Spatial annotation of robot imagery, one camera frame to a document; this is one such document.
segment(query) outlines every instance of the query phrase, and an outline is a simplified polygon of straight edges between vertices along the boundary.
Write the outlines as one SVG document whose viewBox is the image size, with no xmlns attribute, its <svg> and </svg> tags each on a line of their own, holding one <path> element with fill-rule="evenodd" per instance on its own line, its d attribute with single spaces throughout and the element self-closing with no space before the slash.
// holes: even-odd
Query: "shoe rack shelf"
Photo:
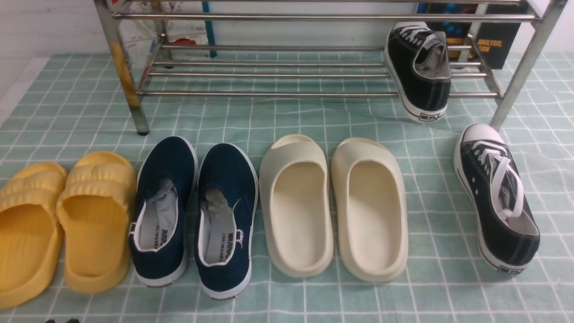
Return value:
<svg viewBox="0 0 574 323">
<path fill-rule="evenodd" d="M 167 43 L 166 21 L 169 20 L 203 20 L 203 21 L 425 21 L 425 22 L 470 22 L 471 26 L 464 45 L 449 46 L 449 51 L 460 51 L 459 61 L 451 62 L 454 79 L 483 79 L 488 91 L 484 92 L 451 92 L 452 98 L 490 98 L 497 103 L 497 109 L 490 122 L 495 129 L 500 129 L 510 112 L 518 93 L 526 82 L 538 56 L 550 36 L 560 14 L 568 0 L 550 0 L 548 7 L 542 11 L 532 3 L 533 0 L 432 0 L 436 3 L 475 3 L 478 4 L 475 14 L 260 14 L 260 13 L 167 13 L 161 10 L 161 0 L 150 2 L 151 12 L 136 12 L 130 9 L 133 2 L 143 0 L 94 0 L 102 27 L 110 46 L 123 92 L 138 134 L 147 135 L 149 126 L 141 107 L 143 97 L 275 97 L 275 98 L 396 98 L 397 92 L 263 92 L 263 91 L 191 91 L 191 90 L 149 90 L 151 78 L 155 76 L 168 78 L 264 78 L 264 79 L 384 79 L 390 78 L 387 72 L 322 72 L 319 68 L 376 68 L 385 67 L 384 62 L 363 61 L 230 61 L 230 60 L 190 60 L 174 61 L 172 52 L 178 50 L 194 51 L 234 51 L 234 52 L 367 52 L 382 51 L 383 47 L 293 47 L 293 46 L 251 46 L 251 45 L 173 45 Z M 351 0 L 249 0 L 251 2 L 350 2 Z M 353 2 L 413 2 L 407 0 L 353 0 Z M 524 14 L 486 14 L 489 4 L 528 5 Z M 125 50 L 119 23 L 122 20 L 153 20 L 157 31 L 156 46 L 146 63 L 141 79 L 134 81 Z M 501 88 L 492 69 L 478 50 L 475 35 L 482 22 L 520 22 L 530 24 L 534 33 L 524 52 L 518 67 L 506 89 Z M 470 52 L 476 53 L 478 61 L 467 61 Z M 165 67 L 177 67 L 169 70 Z M 310 68 L 319 72 L 214 72 L 196 71 L 195 67 L 269 67 L 269 68 Z M 460 68 L 472 68 L 478 72 L 460 71 Z"/>
</svg>

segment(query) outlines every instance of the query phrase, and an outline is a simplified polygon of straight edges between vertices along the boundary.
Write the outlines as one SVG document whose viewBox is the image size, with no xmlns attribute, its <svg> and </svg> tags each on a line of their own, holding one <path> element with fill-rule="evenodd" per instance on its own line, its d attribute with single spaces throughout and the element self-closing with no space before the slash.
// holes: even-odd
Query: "slipper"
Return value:
<svg viewBox="0 0 574 323">
<path fill-rule="evenodd" d="M 54 276 L 64 237 L 56 201 L 66 175 L 58 164 L 39 163 L 0 190 L 0 309 L 38 296 Z"/>
<path fill-rule="evenodd" d="M 405 185 L 396 159 L 363 138 L 339 144 L 331 162 L 341 259 L 368 282 L 389 282 L 406 267 Z"/>
<path fill-rule="evenodd" d="M 65 231 L 64 278 L 70 289 L 101 293 L 126 275 L 135 192 L 134 167 L 115 153 L 94 152 L 76 163 L 56 206 Z"/>
<path fill-rule="evenodd" d="M 285 136 L 259 171 L 259 193 L 271 262 L 285 275 L 314 276 L 333 258 L 325 155 L 309 137 Z"/>
</svg>

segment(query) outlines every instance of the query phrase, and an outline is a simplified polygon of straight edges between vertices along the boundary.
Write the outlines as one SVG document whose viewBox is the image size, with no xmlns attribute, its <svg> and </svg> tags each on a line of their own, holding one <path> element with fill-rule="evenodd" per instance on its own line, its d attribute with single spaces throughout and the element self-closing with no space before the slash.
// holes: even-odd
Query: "white floor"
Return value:
<svg viewBox="0 0 574 323">
<path fill-rule="evenodd" d="M 0 59 L 0 124 L 10 116 L 47 61 L 44 57 Z"/>
</svg>

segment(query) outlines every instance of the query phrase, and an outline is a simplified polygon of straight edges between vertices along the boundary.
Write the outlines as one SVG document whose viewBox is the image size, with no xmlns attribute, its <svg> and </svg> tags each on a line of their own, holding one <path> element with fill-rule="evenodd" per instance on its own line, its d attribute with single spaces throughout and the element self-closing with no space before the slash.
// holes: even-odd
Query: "teal grid mat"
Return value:
<svg viewBox="0 0 574 323">
<path fill-rule="evenodd" d="M 366 53 L 249 56 L 228 58 L 381 59 L 380 54 Z M 510 56 L 498 73 L 502 83 L 510 80 L 518 59 Z M 454 84 L 457 91 L 486 90 L 480 80 Z M 395 89 L 386 80 L 155 79 L 152 86 L 220 91 Z M 0 323 L 43 323 L 47 318 L 65 322 L 72 317 L 82 323 L 574 322 L 572 54 L 540 58 L 501 131 L 542 233 L 530 267 L 513 278 L 487 268 L 479 257 L 472 206 L 452 166 L 458 133 L 472 122 L 488 122 L 495 109 L 492 100 L 451 99 L 447 116 L 432 125 L 409 121 L 397 99 L 147 98 L 144 109 L 152 131 L 140 137 L 109 55 L 51 58 L 0 127 L 1 183 L 40 161 L 55 160 L 70 169 L 86 153 L 98 150 L 118 152 L 139 167 L 154 144 L 174 134 L 190 140 L 200 158 L 214 144 L 234 143 L 257 169 L 274 140 L 286 134 L 310 136 L 329 157 L 343 139 L 367 137 L 386 146 L 402 168 L 409 211 L 407 270 L 393 283 L 376 286 L 354 278 L 336 256 L 321 275 L 286 277 L 269 262 L 258 211 L 253 277 L 233 301 L 212 301 L 200 292 L 192 258 L 174 286 L 143 287 L 132 269 L 119 286 L 99 295 L 68 289 L 60 261 L 51 286 L 22 306 L 0 311 Z M 336 229 L 334 203 L 332 215 Z"/>
</svg>

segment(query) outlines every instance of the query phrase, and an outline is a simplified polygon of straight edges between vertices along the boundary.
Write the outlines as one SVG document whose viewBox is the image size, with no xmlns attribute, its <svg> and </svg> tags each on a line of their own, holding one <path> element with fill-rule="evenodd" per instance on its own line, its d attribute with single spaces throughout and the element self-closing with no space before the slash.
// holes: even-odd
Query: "black canvas sneaker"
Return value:
<svg viewBox="0 0 574 323">
<path fill-rule="evenodd" d="M 519 274 L 538 250 L 540 233 L 508 147 L 490 126 L 473 124 L 460 135 L 454 162 L 474 204 L 483 258 L 500 272 Z"/>
<path fill-rule="evenodd" d="M 424 22 L 398 22 L 387 39 L 385 62 L 409 118 L 437 121 L 447 110 L 451 90 L 447 39 Z"/>
</svg>

